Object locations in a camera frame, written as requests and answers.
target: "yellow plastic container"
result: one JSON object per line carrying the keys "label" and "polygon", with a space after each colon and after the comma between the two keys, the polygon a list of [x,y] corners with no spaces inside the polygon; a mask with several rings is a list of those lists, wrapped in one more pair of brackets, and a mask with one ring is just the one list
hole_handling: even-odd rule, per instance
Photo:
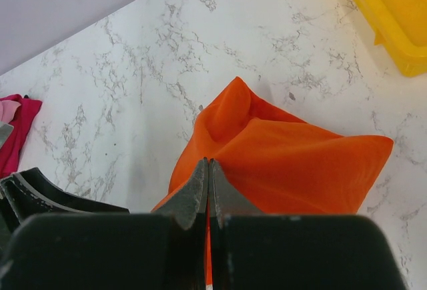
{"label": "yellow plastic container", "polygon": [[354,0],[400,72],[427,72],[427,0]]}

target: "cloth fold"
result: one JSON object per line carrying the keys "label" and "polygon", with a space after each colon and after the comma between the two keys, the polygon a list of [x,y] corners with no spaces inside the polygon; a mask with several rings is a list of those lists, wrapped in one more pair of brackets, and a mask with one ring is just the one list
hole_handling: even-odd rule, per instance
{"label": "cloth fold", "polygon": [[[344,137],[310,125],[259,98],[237,77],[198,115],[159,205],[207,157],[218,160],[229,182],[265,213],[355,213],[392,146],[387,137]],[[208,242],[207,284],[209,265]]]}
{"label": "cloth fold", "polygon": [[9,122],[13,126],[13,131],[0,148],[0,178],[3,178],[18,170],[19,153],[24,146],[34,117],[40,110],[41,101],[24,99],[20,95],[10,95],[0,101],[2,104],[6,103],[8,109],[16,107],[14,116]]}
{"label": "cloth fold", "polygon": [[16,110],[21,106],[19,102],[12,100],[0,101],[0,121],[9,123],[13,120]]}

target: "magenta fabric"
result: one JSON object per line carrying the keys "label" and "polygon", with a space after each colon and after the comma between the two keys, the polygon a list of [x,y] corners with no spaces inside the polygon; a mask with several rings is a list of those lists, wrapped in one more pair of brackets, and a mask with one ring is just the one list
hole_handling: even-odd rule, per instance
{"label": "magenta fabric", "polygon": [[0,148],[0,178],[7,177],[18,170],[19,153],[24,146],[27,134],[36,114],[38,114],[41,101],[24,99],[20,95],[10,95],[0,101],[14,101],[21,106],[17,108],[13,119],[9,122],[13,126],[12,134]]}

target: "orange fabric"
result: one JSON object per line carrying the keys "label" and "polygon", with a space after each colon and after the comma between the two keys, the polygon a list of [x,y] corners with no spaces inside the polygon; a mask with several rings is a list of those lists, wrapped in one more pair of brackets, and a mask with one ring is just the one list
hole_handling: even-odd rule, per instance
{"label": "orange fabric", "polygon": [[310,125],[260,99],[237,77],[197,117],[160,204],[207,157],[263,212],[355,213],[392,146],[387,137],[343,137]]}

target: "marble countertop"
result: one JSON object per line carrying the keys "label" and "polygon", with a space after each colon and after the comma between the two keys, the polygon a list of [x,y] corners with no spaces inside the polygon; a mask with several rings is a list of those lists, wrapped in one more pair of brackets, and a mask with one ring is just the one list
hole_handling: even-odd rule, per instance
{"label": "marble countertop", "polygon": [[199,111],[236,76],[392,156],[360,213],[385,232],[410,289],[427,289],[427,78],[399,74],[352,0],[137,0],[0,77],[44,102],[20,169],[149,211]]}

